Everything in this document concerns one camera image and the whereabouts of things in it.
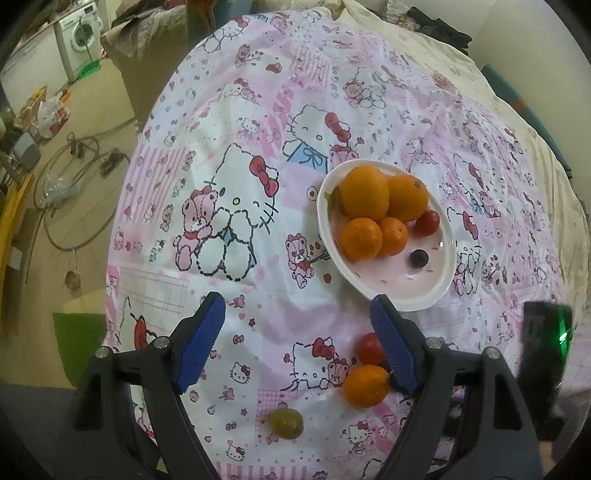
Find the blue gripper pad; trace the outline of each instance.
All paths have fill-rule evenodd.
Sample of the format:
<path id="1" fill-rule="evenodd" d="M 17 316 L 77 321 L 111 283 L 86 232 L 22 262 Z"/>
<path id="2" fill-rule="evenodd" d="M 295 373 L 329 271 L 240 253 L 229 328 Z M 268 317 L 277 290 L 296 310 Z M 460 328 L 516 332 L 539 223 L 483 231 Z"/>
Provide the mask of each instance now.
<path id="1" fill-rule="evenodd" d="M 400 316 L 386 295 L 371 301 L 369 317 L 396 382 L 414 395 L 423 386 L 424 335 L 417 325 Z"/>
<path id="2" fill-rule="evenodd" d="M 174 342 L 173 359 L 178 368 L 175 390 L 185 393 L 197 383 L 209 352 L 226 320 L 226 302 L 210 292 L 191 318 L 181 320 L 170 338 Z"/>

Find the washing machine door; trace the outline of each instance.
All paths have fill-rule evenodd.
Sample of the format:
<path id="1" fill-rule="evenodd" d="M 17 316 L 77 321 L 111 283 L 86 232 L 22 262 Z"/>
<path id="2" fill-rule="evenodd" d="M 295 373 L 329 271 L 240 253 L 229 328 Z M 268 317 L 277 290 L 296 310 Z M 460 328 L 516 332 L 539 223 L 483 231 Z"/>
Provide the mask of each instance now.
<path id="1" fill-rule="evenodd" d="M 77 22 L 72 29 L 72 37 L 70 39 L 72 50 L 86 52 L 86 47 L 91 48 L 95 41 L 96 36 L 92 30 L 91 20 L 83 18 L 80 22 Z"/>

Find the green grape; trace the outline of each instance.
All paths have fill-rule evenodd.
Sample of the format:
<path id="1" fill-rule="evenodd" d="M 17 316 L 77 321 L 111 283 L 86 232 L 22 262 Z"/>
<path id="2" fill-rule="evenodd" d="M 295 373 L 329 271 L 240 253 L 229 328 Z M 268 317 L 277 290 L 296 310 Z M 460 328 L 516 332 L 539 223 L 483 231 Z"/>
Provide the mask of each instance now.
<path id="1" fill-rule="evenodd" d="M 278 408 L 267 415 L 271 431 L 279 438 L 293 440 L 304 433 L 304 419 L 293 408 Z"/>

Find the pink bedsheet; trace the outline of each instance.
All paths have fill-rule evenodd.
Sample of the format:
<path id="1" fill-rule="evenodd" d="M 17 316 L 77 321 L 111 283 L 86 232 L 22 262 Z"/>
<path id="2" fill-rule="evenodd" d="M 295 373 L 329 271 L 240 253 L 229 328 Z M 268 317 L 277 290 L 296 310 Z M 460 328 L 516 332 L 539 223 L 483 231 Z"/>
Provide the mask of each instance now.
<path id="1" fill-rule="evenodd" d="M 224 296 L 222 333 L 183 397 L 223 478 L 372 477 L 410 409 L 394 393 L 369 410 L 340 394 L 353 341 L 371 330 L 368 302 L 340 278 L 316 223 L 319 186 L 341 162 L 394 163 L 446 207 L 452 287 L 406 314 L 425 335 L 472 352 L 495 345 L 515 371 L 522 303 L 561 299 L 548 217 L 513 132 L 449 79 L 322 10 L 216 31 L 179 65 L 140 140 L 112 233 L 106 343 L 142 348 L 210 290 Z M 304 416 L 297 440 L 265 424 L 284 406 Z"/>

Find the screw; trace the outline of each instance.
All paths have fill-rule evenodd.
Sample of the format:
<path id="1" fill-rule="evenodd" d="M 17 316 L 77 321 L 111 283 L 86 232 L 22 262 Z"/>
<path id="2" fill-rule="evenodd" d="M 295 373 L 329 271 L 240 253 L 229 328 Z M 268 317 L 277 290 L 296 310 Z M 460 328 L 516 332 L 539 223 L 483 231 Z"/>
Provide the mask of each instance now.
<path id="1" fill-rule="evenodd" d="M 156 348 L 166 348 L 170 345 L 170 338 L 168 337 L 158 337 L 154 340 L 154 346 Z"/>
<path id="2" fill-rule="evenodd" d="M 96 349 L 95 357 L 104 358 L 111 352 L 111 349 L 107 346 L 100 346 Z"/>
<path id="3" fill-rule="evenodd" d="M 485 348 L 484 353 L 486 354 L 486 356 L 488 358 L 492 358 L 493 360 L 497 360 L 498 358 L 501 358 L 501 352 L 499 351 L 498 348 L 495 348 L 493 346 Z"/>
<path id="4" fill-rule="evenodd" d="M 439 350 L 443 346 L 443 342 L 437 337 L 429 337 L 425 342 L 429 348 L 433 348 L 434 350 Z"/>

